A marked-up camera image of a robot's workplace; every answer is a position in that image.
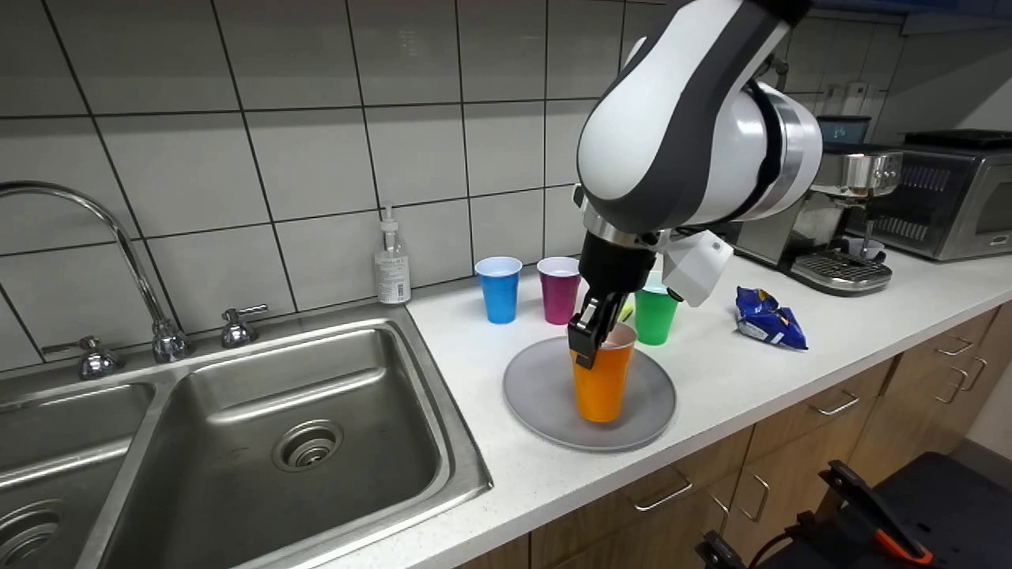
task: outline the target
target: kitchen sink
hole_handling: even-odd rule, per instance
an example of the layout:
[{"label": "kitchen sink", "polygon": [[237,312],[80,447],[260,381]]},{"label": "kitchen sink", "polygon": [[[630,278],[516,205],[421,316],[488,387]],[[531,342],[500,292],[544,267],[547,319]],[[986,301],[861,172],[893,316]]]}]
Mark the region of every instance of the kitchen sink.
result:
[{"label": "kitchen sink", "polygon": [[149,387],[70,387],[0,406],[0,566],[80,558],[149,402]]},{"label": "kitchen sink", "polygon": [[315,566],[488,489],[412,316],[324,322],[0,406],[0,566]]}]

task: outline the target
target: white countertop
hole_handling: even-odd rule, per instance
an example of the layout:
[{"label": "white countertop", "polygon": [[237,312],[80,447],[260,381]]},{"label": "white countertop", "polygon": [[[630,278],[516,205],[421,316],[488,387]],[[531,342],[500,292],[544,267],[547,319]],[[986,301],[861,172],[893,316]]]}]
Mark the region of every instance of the white countertop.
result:
[{"label": "white countertop", "polygon": [[[549,447],[516,425],[502,402],[506,364],[523,347],[567,333],[544,322],[539,278],[523,278],[511,326],[483,322],[479,288],[412,301],[412,316],[482,447],[494,489],[325,566],[459,566],[1012,301],[1012,256],[933,267],[893,254],[890,267],[895,275],[887,292],[830,297],[733,259],[701,308],[681,308],[663,347],[641,347],[669,374],[678,410],[662,438],[620,455]],[[764,288],[790,308],[810,352],[737,335],[730,316],[737,283]]]}]

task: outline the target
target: black cable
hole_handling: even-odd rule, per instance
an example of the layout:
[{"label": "black cable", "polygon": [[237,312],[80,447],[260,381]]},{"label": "black cable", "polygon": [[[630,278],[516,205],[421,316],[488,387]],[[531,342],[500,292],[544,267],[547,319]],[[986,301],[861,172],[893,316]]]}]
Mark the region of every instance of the black cable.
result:
[{"label": "black cable", "polygon": [[756,566],[762,564],[762,557],[764,557],[772,548],[779,548],[780,541],[790,541],[790,533],[785,530],[785,533],[776,533],[772,541],[764,541],[764,548],[756,551],[751,569],[756,569]]}]

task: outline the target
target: round tray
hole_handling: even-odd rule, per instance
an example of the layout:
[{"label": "round tray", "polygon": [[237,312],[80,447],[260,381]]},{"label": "round tray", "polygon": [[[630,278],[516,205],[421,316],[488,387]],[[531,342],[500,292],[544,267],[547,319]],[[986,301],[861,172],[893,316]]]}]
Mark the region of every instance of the round tray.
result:
[{"label": "round tray", "polygon": [[576,413],[567,338],[547,338],[511,358],[502,380],[506,409],[535,435],[578,453],[630,453],[657,438],[674,418],[669,376],[641,352],[634,355],[627,410],[595,426]]}]

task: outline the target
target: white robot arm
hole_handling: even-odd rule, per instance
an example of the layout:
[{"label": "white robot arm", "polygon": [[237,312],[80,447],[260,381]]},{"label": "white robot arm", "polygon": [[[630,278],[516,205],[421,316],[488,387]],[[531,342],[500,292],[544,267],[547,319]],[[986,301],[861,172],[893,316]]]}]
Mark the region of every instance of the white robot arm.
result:
[{"label": "white robot arm", "polygon": [[591,366],[630,292],[663,254],[669,294],[701,304],[730,245],[707,235],[764,217],[813,182],[805,109],[753,81],[810,0],[674,0],[583,125],[576,172],[589,282],[568,347]]}]

